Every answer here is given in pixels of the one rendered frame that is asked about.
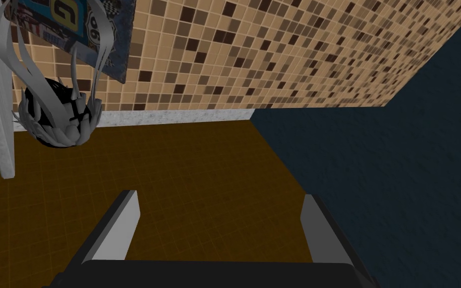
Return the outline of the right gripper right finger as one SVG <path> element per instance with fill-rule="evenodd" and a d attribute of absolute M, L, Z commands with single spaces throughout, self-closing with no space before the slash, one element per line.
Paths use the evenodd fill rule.
<path fill-rule="evenodd" d="M 316 195 L 304 195 L 300 221 L 314 263 L 362 263 L 332 214 Z"/>

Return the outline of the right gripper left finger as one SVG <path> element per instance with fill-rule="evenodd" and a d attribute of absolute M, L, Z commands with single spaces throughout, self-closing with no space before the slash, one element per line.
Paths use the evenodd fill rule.
<path fill-rule="evenodd" d="M 123 261 L 141 217 L 137 190 L 123 190 L 79 249 L 79 263 Z"/>

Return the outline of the grey potted plant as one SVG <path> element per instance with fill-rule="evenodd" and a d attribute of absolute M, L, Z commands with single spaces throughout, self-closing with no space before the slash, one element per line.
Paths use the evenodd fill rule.
<path fill-rule="evenodd" d="M 19 50 L 16 51 L 11 34 L 3 36 L 1 32 L 1 21 L 6 10 L 10 11 L 11 18 L 16 17 L 19 0 L 5 0 L 0 6 L 0 59 L 26 86 L 21 90 L 22 98 L 18 112 L 14 114 L 15 122 L 48 147 L 80 146 L 89 140 L 100 122 L 102 101 L 96 98 L 96 90 L 102 68 L 114 47 L 114 14 L 107 12 L 108 6 L 101 0 L 87 0 L 87 3 L 99 32 L 99 49 L 90 95 L 79 88 L 76 47 L 70 52 L 72 87 L 64 85 L 60 79 L 44 77 L 29 55 L 22 34 L 17 34 Z"/>

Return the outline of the blue poster picture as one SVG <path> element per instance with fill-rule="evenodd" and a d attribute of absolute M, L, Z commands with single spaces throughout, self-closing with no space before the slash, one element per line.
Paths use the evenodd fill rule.
<path fill-rule="evenodd" d="M 98 0 L 105 9 L 114 42 L 102 68 L 108 77 L 126 82 L 137 0 Z M 88 0 L 17 0 L 17 12 L 8 5 L 4 17 L 31 34 L 96 68 L 101 32 Z"/>

